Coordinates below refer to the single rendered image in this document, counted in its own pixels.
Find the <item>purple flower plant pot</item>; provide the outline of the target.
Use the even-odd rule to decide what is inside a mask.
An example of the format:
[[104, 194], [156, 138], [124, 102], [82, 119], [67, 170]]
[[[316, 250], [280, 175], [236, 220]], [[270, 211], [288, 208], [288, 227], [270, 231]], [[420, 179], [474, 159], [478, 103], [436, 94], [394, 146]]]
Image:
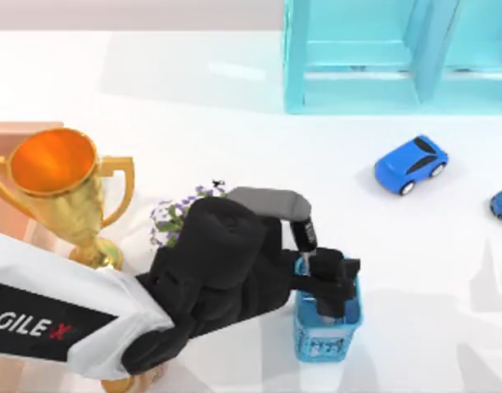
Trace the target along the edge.
[[151, 212], [153, 227], [150, 233], [150, 243], [154, 247], [172, 247], [176, 244], [192, 204], [204, 197], [226, 197], [224, 180], [213, 180], [206, 187], [198, 185], [190, 196], [179, 198], [177, 201], [161, 201]]

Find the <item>light blue rack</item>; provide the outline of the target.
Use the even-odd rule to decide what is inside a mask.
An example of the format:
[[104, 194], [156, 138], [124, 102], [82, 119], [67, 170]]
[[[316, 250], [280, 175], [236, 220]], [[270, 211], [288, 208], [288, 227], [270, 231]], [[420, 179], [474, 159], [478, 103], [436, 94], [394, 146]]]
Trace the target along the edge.
[[289, 113], [502, 115], [502, 0], [284, 0]]

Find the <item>pale grey rounded box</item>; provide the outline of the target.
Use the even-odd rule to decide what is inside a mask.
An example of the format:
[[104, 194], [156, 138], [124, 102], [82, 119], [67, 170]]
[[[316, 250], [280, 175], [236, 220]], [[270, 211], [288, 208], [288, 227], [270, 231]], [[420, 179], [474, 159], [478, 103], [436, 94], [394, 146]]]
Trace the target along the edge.
[[227, 194], [258, 215], [301, 222], [311, 216], [311, 204], [301, 194], [282, 189], [236, 187]]

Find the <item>large gold trophy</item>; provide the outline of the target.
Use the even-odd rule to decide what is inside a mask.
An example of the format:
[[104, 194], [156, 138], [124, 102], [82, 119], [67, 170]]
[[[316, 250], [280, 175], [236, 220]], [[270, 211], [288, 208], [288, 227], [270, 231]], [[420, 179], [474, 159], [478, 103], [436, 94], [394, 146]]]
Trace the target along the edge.
[[[124, 173], [125, 191], [106, 217], [102, 180], [116, 171]], [[125, 213], [133, 190], [133, 159], [100, 157], [93, 140], [75, 129], [45, 129], [0, 156], [0, 197], [73, 245], [70, 259], [93, 269], [122, 268], [119, 247], [99, 233]]]

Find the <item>blue basket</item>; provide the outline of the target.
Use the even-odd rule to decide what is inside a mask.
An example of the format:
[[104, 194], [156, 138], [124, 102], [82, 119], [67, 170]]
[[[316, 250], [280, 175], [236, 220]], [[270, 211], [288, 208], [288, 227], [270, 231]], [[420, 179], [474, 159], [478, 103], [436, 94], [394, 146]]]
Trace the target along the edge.
[[[307, 274], [309, 257], [296, 261], [294, 275]], [[345, 316], [341, 324], [326, 324], [316, 312], [316, 298], [308, 292], [296, 290], [293, 312], [293, 340], [296, 357], [303, 362], [340, 362], [363, 322], [360, 280], [355, 280], [356, 296], [345, 300]]]

